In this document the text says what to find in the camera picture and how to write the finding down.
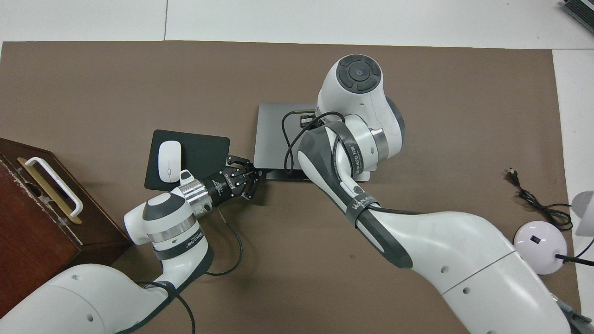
wooden box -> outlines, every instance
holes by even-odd
[[[80,199],[67,192],[39,157]],[[0,138],[0,317],[48,279],[83,263],[112,264],[130,240],[49,151]]]

white table surface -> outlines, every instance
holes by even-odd
[[[164,39],[552,49],[568,200],[594,190],[594,34],[560,1],[0,0],[0,47]],[[576,251],[589,240],[574,237]],[[594,267],[578,265],[577,278],[582,312],[594,316]]]

black mouse pad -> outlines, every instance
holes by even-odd
[[[168,140],[176,140],[181,144],[181,170],[189,170],[197,179],[216,173],[225,166],[229,154],[229,139],[227,137],[155,130],[144,179],[144,188],[146,189],[171,191],[179,186],[179,182],[168,183],[159,178],[159,146]]]

computer mouse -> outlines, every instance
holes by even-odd
[[[182,167],[182,145],[175,140],[168,140],[159,146],[159,178],[163,182],[179,181]]]

power cord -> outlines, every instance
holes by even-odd
[[[584,250],[581,251],[580,254],[578,254],[576,256],[566,256],[566,255],[561,255],[561,254],[555,254],[555,257],[563,260],[563,263],[575,262],[575,263],[585,264],[587,266],[594,267],[594,261],[588,261],[588,260],[583,260],[583,259],[579,258],[580,256],[584,255],[584,253],[590,248],[590,246],[592,246],[592,244],[594,244],[594,238],[592,238],[592,241],[590,241],[590,243],[586,246],[586,248],[584,248]]]
[[[335,111],[328,111],[325,112],[323,114],[321,114],[320,116],[312,119],[306,126],[305,128],[303,128],[303,130],[301,130],[301,132],[295,137],[295,139],[293,139],[293,142],[289,143],[289,137],[287,136],[287,132],[285,130],[285,120],[287,119],[287,117],[289,117],[289,115],[292,114],[299,114],[299,113],[303,113],[304,111],[290,111],[288,112],[283,119],[280,122],[280,126],[283,130],[283,135],[285,136],[285,141],[287,142],[287,153],[285,154],[285,160],[284,160],[284,164],[283,164],[283,168],[285,170],[285,174],[286,175],[291,175],[293,174],[293,167],[295,166],[295,160],[293,158],[293,146],[295,145],[295,143],[297,143],[297,140],[299,140],[299,138],[307,131],[307,130],[311,130],[311,128],[319,121],[321,120],[323,117],[329,116],[329,115],[336,115],[338,117],[340,117],[340,120],[342,122],[345,121],[345,116],[342,115],[341,113],[335,112]],[[291,164],[290,164],[290,169],[287,168],[287,160],[289,159],[289,157],[291,158]]]
[[[385,213],[395,213],[397,215],[422,215],[422,212],[417,211],[408,211],[408,210],[400,210],[400,209],[386,209],[385,207],[377,207],[370,205],[367,207],[369,210],[378,211],[378,212],[385,212]]]
[[[570,231],[571,230],[571,228],[573,227],[573,223],[571,222],[571,217],[569,216],[569,214],[565,213],[563,211],[560,211],[560,210],[551,209],[552,207],[555,207],[555,206],[571,207],[571,205],[565,204],[565,203],[555,203],[555,204],[551,204],[551,205],[540,204],[538,202],[538,200],[536,199],[536,197],[530,191],[525,190],[520,186],[520,180],[518,179],[518,173],[513,168],[510,168],[510,171],[507,172],[507,175],[505,176],[505,178],[511,184],[516,186],[516,188],[518,188],[518,190],[520,191],[518,193],[518,197],[520,197],[521,199],[526,201],[529,206],[532,206],[538,212],[540,212],[545,217],[546,221],[548,221],[550,224],[554,225],[560,231]]]
[[[239,259],[237,259],[237,263],[235,263],[235,265],[227,270],[224,271],[222,273],[210,273],[210,272],[206,272],[206,275],[210,275],[210,276],[223,276],[223,275],[227,275],[228,273],[234,271],[240,264],[241,259],[244,257],[244,245],[241,243],[241,238],[239,237],[239,234],[237,233],[237,231],[231,226],[231,224],[229,224],[227,222],[227,219],[225,219],[225,217],[223,216],[223,213],[221,212],[221,210],[219,209],[219,207],[217,206],[217,211],[219,212],[219,215],[221,216],[221,218],[223,219],[223,222],[225,223],[225,225],[227,225],[227,227],[231,230],[231,232],[233,232],[233,234],[235,234],[235,238],[237,238],[237,243],[239,244]]]
[[[150,282],[150,281],[135,281],[134,283],[136,283],[136,284],[154,285],[154,286],[157,286],[159,288],[163,288],[163,289],[165,289],[165,291],[167,291],[167,294],[170,297],[173,296],[173,297],[179,299],[179,301],[186,308],[186,311],[188,312],[188,315],[189,315],[189,319],[192,322],[192,334],[195,334],[196,333],[196,321],[194,320],[194,315],[192,314],[192,310],[190,309],[188,303],[186,303],[186,301],[175,290],[175,288],[173,288],[171,286],[167,286],[165,284],[161,284],[161,283],[157,283],[157,282]]]

